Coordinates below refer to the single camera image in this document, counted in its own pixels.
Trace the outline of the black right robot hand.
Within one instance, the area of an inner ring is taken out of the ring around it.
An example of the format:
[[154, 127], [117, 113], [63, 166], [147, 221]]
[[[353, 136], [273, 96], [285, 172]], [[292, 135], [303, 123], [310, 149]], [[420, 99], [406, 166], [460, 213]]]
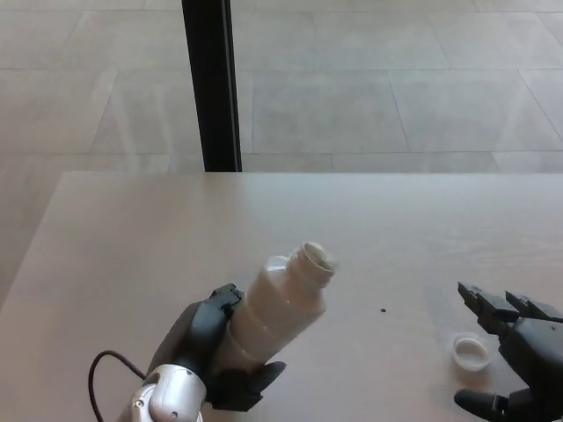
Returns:
[[492, 295], [463, 283], [457, 290], [478, 324], [498, 337], [498, 352], [527, 387], [506, 397], [461, 389], [454, 402], [485, 421], [562, 420], [562, 313], [509, 291]]

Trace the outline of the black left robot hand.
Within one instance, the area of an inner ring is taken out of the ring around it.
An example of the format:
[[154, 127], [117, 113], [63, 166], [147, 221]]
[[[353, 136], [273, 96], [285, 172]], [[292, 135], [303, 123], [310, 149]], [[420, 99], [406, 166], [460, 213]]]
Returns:
[[230, 283], [211, 296], [188, 305], [155, 351], [147, 372], [164, 364], [192, 370], [207, 388], [206, 401], [216, 410], [249, 411], [262, 398], [262, 392], [284, 371], [281, 361], [261, 364], [246, 372], [224, 369], [212, 373], [212, 360], [227, 332], [227, 324], [242, 300], [243, 293]]

